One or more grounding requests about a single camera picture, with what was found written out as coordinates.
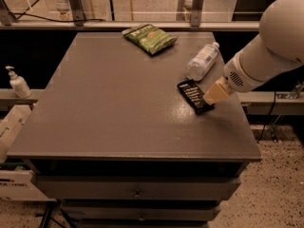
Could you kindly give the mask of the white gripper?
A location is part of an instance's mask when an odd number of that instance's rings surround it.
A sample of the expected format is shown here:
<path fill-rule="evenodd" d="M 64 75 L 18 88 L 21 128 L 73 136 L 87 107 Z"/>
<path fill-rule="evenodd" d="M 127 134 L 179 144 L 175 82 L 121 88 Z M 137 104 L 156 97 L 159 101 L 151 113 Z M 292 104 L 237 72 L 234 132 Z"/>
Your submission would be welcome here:
<path fill-rule="evenodd" d="M 228 99 L 236 92 L 249 92 L 275 76 L 303 65 L 303 42 L 273 40 L 265 43 L 257 35 L 225 65 L 223 76 L 204 94 L 209 105 Z"/>

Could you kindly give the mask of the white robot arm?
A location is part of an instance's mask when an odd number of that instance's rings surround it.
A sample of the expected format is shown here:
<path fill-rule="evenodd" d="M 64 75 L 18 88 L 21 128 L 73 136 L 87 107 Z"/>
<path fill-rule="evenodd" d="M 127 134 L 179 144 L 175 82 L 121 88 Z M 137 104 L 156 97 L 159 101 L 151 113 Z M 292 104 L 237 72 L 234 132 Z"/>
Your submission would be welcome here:
<path fill-rule="evenodd" d="M 203 99 L 216 104 L 303 65 L 304 0 L 275 0 L 260 18 L 258 35 L 224 66 Z"/>

